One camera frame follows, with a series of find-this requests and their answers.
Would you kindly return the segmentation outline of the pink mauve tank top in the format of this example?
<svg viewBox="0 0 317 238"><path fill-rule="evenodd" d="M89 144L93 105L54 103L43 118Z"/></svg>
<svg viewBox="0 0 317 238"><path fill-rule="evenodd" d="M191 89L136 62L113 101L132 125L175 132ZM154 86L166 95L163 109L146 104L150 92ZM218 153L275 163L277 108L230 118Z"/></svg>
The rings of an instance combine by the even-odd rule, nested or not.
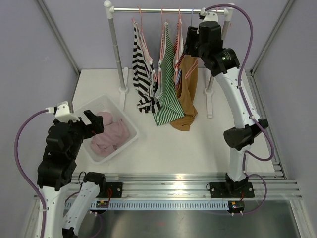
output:
<svg viewBox="0 0 317 238"><path fill-rule="evenodd" d="M104 132L92 137L90 147L98 156L107 157L127 141L130 132L122 119L113 121L111 113L99 112L97 115L103 117Z"/></svg>

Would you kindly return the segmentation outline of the tan brown tank top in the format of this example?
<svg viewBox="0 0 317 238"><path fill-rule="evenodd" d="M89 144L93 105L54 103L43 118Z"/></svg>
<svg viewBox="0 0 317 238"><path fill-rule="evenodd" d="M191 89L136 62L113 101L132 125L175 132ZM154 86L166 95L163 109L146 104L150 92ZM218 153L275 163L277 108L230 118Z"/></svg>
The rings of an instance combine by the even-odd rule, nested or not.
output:
<svg viewBox="0 0 317 238"><path fill-rule="evenodd" d="M193 104L198 83L198 59L185 55L180 70L182 76L176 92L185 116L172 121L170 125L179 131L189 131L198 113Z"/></svg>

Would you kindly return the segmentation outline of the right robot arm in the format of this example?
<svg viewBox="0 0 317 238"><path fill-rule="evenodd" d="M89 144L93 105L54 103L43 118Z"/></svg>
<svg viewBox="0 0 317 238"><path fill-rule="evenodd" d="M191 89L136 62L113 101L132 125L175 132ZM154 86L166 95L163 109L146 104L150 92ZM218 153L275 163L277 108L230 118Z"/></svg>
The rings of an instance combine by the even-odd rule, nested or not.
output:
<svg viewBox="0 0 317 238"><path fill-rule="evenodd" d="M268 128L268 121L251 109L249 96L243 91L236 53L223 47L221 26L216 21L189 27L184 53L200 58L210 70L225 94L234 120L234 127L223 133L230 148L229 170L224 182L209 183L211 198L253 198L253 185L246 172L248 150L255 138Z"/></svg>

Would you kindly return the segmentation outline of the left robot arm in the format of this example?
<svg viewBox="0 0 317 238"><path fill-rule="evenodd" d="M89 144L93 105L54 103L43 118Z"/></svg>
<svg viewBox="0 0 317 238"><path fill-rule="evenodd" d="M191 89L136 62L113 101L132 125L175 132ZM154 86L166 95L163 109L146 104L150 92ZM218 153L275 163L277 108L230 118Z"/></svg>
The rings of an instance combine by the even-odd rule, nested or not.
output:
<svg viewBox="0 0 317 238"><path fill-rule="evenodd" d="M83 178L78 196L64 214L69 185L76 168L76 158L85 139L104 131L103 117L85 110L91 122L86 125L81 119L60 122L55 119L48 130L43 160L38 166L37 184L44 197L44 237L76 238L81 223L96 197L106 194L106 177L102 173L88 172Z"/></svg>

